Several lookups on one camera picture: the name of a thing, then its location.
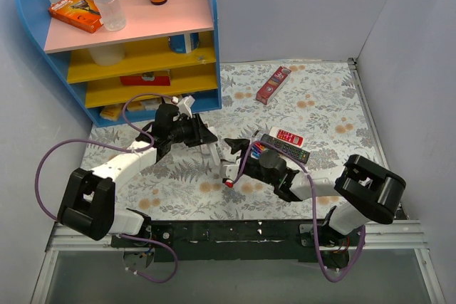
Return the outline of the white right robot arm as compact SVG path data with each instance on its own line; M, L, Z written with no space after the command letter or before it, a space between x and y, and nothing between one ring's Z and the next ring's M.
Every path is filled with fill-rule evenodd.
M324 246L342 243L369 221L391 224L406 188L402 177L359 154L352 154L341 167L306 172L287 147L261 142L264 149L253 156L254 143L249 140L227 138L225 142L237 157L221 163L220 174L228 187L246 175L272 186L275 195L286 202L328 196L345 199L310 232Z

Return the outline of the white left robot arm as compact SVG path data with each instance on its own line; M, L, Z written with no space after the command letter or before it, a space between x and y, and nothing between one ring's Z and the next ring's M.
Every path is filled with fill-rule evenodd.
M213 127L185 106L162 104L155 119L141 129L125 152L90 170L78 168L68 180L58 210L58 223L93 240L108 234L127 234L134 246L146 246L152 237L150 217L116 203L116 192L143 169L157 164L174 144L205 145L219 161Z

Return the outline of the black remote control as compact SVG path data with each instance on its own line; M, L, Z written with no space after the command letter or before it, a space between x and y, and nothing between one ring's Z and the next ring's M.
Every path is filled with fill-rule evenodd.
M261 142L268 143L286 154L292 156L299 162L306 164L309 160L310 153L302 148L303 138L296 135L291 135L285 140L278 137L272 137L268 134L263 134Z

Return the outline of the purple battery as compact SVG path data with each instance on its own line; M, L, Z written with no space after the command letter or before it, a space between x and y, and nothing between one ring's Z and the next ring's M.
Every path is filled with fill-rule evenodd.
M257 152L263 152L265 150L265 147L263 147L262 145L253 145L252 148Z

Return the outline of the red toothpaste box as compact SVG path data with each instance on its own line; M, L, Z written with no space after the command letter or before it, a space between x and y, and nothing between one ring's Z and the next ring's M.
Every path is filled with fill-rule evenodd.
M263 84L263 86L256 93L256 100L267 105L274 96L281 90L292 70L283 66L271 75L271 77Z

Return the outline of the red box on shelf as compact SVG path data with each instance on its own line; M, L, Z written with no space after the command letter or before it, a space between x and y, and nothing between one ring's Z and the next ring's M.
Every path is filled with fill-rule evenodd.
M120 76L124 86L170 86L171 74L169 70L156 70L132 75Z

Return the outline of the floral table mat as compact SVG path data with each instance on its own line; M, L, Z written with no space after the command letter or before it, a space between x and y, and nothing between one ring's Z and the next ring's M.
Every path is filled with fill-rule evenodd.
M310 153L309 171L342 165L352 154L383 162L359 83L347 64L291 62L290 79L263 105L255 95L277 68L277 63L224 64L222 108L202 113L203 121L222 139L249 138L256 130L259 136L272 127L301 135ZM313 211L325 216L342 198L287 203L249 177L226 187L210 156L181 144L117 190L116 201L153 219L240 220L304 219Z

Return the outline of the blue shelf unit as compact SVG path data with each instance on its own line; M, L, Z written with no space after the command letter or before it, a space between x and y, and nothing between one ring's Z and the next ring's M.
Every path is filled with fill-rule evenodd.
M192 110L222 106L217 0L121 0L120 31L87 33L49 13L50 0L15 0L22 26L53 74L94 125L107 105L191 95Z

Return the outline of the blue white can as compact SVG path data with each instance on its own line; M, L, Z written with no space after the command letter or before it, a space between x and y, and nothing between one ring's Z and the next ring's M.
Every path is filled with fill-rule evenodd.
M198 48L200 44L198 33L186 33L168 36L168 46L174 53L188 54Z

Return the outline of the white cup on shelf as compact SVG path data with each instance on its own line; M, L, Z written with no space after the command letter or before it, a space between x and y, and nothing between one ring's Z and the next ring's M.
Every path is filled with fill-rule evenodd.
M121 62L125 57L123 44L111 44L88 48L93 62L99 66L111 66Z

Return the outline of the orange razor box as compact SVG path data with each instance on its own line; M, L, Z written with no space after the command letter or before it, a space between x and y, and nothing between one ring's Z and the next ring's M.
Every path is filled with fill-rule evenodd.
M95 33L103 26L100 12L93 0L60 0L48 9L50 15L59 21Z

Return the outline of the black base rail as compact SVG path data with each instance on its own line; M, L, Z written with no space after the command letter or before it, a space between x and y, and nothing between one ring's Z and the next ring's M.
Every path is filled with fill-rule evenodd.
M317 262L310 219L151 221L140 237L169 246L179 261Z

